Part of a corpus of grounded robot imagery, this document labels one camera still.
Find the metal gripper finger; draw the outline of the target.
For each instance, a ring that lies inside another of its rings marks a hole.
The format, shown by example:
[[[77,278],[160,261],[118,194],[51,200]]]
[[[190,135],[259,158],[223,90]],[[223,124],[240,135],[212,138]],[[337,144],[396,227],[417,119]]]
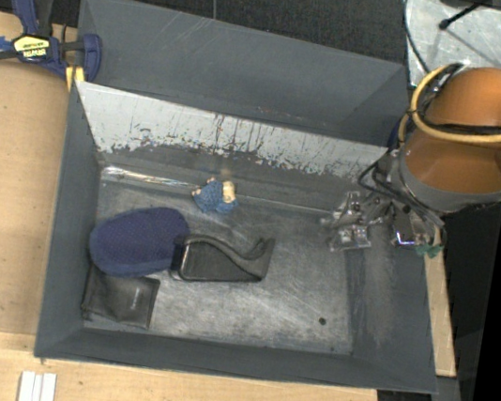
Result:
[[[355,234],[367,234],[369,230],[370,193],[347,192],[342,201],[322,217],[319,224],[327,229],[344,230]]]
[[[362,224],[342,225],[332,229],[332,235],[328,239],[328,248],[331,252],[344,252],[347,250],[368,249],[372,246],[369,239],[367,226]]]

